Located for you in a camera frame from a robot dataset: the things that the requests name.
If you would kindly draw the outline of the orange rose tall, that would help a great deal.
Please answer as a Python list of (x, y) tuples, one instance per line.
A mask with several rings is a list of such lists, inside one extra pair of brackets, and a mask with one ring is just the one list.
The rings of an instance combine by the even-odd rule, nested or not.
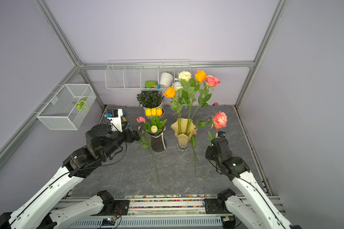
[[(187, 107), (189, 108), (189, 115), (188, 115), (188, 125), (189, 127), (192, 124), (192, 119), (195, 116), (196, 111), (198, 110), (199, 107), (204, 107), (205, 103), (207, 100), (205, 99), (207, 91), (206, 83), (204, 82), (206, 79), (207, 75), (204, 71), (198, 70), (197, 73), (195, 74), (195, 80), (190, 79), (189, 84), (190, 86), (187, 88), (187, 96), (188, 96), (188, 102), (187, 102)], [(195, 110), (194, 114), (192, 115), (192, 106), (194, 102), (196, 101), (196, 94), (197, 92), (199, 93), (199, 97), (197, 99), (198, 101), (198, 108)]]

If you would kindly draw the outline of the cream tulip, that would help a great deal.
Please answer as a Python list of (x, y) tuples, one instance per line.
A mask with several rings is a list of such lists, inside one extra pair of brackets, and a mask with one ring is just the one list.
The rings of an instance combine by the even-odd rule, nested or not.
[(151, 126), (148, 132), (151, 134), (157, 134), (159, 132), (159, 128), (157, 126)]

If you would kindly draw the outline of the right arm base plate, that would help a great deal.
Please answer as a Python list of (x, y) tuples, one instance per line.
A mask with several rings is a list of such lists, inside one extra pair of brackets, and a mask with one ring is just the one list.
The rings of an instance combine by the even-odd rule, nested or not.
[(227, 211), (222, 206), (222, 201), (218, 198), (205, 198), (203, 200), (203, 206), (206, 214), (226, 214)]

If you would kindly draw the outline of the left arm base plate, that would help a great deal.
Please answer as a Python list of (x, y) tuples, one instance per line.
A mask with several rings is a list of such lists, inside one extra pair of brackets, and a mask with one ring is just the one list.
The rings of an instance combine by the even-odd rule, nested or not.
[(126, 216), (129, 211), (130, 201), (129, 200), (112, 200), (106, 203), (100, 212), (100, 215), (114, 215), (114, 216)]

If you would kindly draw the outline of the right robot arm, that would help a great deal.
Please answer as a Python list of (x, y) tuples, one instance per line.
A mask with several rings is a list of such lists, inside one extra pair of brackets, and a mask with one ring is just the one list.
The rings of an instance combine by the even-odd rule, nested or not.
[(300, 229), (301, 226), (292, 224), (261, 189), (245, 161), (234, 156), (224, 137), (211, 140), (207, 147), (205, 158), (214, 160), (217, 171), (241, 191), (251, 208), (230, 189), (219, 193), (219, 199), (225, 209), (239, 218), (248, 229)]

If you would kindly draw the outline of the pink tulip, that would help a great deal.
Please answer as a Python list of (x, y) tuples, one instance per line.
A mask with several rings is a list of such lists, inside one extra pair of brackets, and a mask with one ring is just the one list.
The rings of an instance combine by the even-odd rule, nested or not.
[(156, 160), (155, 160), (155, 157), (152, 153), (152, 142), (151, 141), (148, 141), (147, 140), (147, 137), (146, 137), (146, 134), (145, 134), (145, 131), (144, 131), (144, 125), (146, 124), (146, 119), (143, 118), (143, 117), (138, 117), (137, 118), (137, 123), (138, 123), (138, 131), (139, 131), (139, 134), (140, 134), (140, 142), (141, 142), (141, 147), (145, 150), (147, 150), (152, 158), (152, 161), (153, 161), (153, 166), (154, 166), (154, 169), (155, 169), (155, 173), (156, 173), (156, 177), (157, 177), (157, 183), (159, 184), (160, 183), (160, 180), (159, 180), (159, 174), (158, 174), (158, 167), (156, 165)]

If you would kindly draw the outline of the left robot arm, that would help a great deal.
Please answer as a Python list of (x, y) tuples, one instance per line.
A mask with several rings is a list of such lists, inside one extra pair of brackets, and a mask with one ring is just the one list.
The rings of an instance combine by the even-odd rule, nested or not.
[(62, 229), (91, 215), (112, 213), (115, 199), (106, 190), (63, 210), (54, 206), (73, 187), (94, 170), (106, 166), (120, 152), (126, 152), (128, 143), (140, 140), (137, 130), (112, 131), (107, 124), (98, 124), (86, 132), (86, 145), (64, 160), (55, 175), (23, 206), (0, 215), (1, 229)]

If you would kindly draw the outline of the white rose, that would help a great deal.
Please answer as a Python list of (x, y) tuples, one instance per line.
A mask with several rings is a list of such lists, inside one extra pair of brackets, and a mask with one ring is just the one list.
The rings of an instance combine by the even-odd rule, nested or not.
[(180, 81), (173, 83), (173, 88), (174, 88), (175, 92), (177, 92), (177, 93), (186, 92), (186, 88), (183, 87), (183, 85)]

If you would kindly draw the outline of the pink rose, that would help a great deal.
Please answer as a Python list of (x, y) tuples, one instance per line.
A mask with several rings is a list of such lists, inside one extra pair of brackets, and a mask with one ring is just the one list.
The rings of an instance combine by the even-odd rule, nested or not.
[(227, 125), (227, 116), (224, 112), (220, 111), (216, 113), (214, 116), (212, 116), (207, 121), (204, 121), (202, 119), (198, 119), (196, 126), (194, 127), (194, 130), (197, 130), (201, 127), (207, 127), (211, 126), (211, 128), (215, 129), (222, 129), (225, 128)]
[[(204, 82), (206, 83), (206, 87), (207, 87), (207, 91), (205, 91), (205, 93), (207, 94), (206, 97), (205, 97), (207, 102), (205, 103), (204, 107), (200, 107), (200, 108), (206, 108), (206, 107), (209, 106), (208, 105), (208, 101), (212, 97), (212, 94), (210, 93), (210, 91), (213, 91), (214, 87), (216, 87), (217, 85), (220, 84), (220, 80), (218, 78), (214, 77), (214, 76), (211, 76), (211, 75), (207, 75), (207, 77), (206, 77)], [(197, 94), (196, 94), (196, 101), (197, 101), (198, 97), (199, 97), (199, 93), (197, 92)]]

